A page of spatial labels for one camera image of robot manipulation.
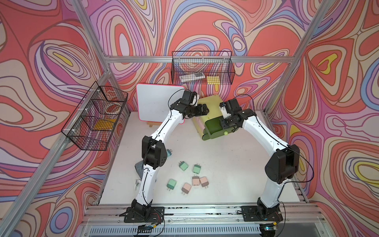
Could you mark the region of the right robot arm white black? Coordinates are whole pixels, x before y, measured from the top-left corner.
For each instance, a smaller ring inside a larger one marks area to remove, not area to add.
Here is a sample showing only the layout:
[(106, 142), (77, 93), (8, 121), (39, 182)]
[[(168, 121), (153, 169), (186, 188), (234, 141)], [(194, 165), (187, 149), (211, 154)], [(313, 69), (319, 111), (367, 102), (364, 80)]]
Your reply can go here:
[(223, 118), (222, 128), (243, 128), (266, 150), (270, 159), (265, 165), (267, 182), (263, 194), (257, 200), (257, 211), (262, 219), (278, 211), (279, 197), (286, 184), (291, 182), (299, 169), (300, 149), (281, 140), (269, 130), (252, 109), (242, 109), (236, 99), (219, 105)]

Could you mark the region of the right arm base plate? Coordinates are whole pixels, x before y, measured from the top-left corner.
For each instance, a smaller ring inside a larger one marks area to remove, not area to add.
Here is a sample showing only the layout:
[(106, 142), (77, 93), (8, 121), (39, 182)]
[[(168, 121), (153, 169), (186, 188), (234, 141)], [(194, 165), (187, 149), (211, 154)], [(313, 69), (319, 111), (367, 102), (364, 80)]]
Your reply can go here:
[(281, 222), (283, 216), (281, 214), (279, 204), (272, 208), (266, 208), (265, 206), (242, 206), (241, 214), (245, 222)]

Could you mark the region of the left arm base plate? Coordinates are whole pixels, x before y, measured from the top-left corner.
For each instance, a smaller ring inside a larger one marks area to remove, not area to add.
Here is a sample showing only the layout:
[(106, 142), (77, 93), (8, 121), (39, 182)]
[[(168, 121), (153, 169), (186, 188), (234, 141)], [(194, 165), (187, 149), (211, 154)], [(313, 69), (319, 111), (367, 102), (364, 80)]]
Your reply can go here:
[(124, 223), (163, 223), (165, 208), (163, 206), (153, 206), (137, 210), (128, 207), (124, 213)]

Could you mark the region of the yellow green drawer cabinet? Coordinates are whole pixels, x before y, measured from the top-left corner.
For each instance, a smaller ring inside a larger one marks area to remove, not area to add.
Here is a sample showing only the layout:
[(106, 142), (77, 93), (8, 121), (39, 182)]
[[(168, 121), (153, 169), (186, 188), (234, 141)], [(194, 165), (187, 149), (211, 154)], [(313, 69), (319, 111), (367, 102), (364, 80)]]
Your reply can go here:
[(205, 129), (204, 124), (207, 120), (223, 116), (219, 107), (222, 102), (223, 100), (219, 95), (212, 95), (199, 99), (198, 104), (206, 104), (209, 109), (207, 115), (191, 119), (200, 138), (203, 136), (203, 130)]

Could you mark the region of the teal plug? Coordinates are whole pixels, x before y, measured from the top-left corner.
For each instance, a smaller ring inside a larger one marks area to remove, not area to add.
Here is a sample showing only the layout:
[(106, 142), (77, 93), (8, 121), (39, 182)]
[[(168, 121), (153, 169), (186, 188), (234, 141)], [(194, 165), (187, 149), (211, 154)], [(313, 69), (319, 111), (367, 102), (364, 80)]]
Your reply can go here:
[(172, 155), (172, 150), (167, 149), (166, 152), (167, 152), (167, 156), (168, 156), (168, 157), (170, 157), (170, 156)]

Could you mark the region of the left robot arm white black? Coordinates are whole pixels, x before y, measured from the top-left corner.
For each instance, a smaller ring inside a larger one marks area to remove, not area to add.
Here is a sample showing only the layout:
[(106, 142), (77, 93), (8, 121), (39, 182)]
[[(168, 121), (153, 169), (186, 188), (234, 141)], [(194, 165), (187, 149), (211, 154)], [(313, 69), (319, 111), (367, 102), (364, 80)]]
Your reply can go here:
[(182, 89), (181, 98), (169, 104), (169, 112), (159, 128), (150, 136), (142, 139), (142, 180), (137, 197), (131, 208), (140, 216), (147, 216), (152, 212), (153, 192), (159, 169), (167, 160), (165, 141), (175, 128), (186, 118), (207, 115), (206, 105), (198, 104), (199, 95), (188, 89)]

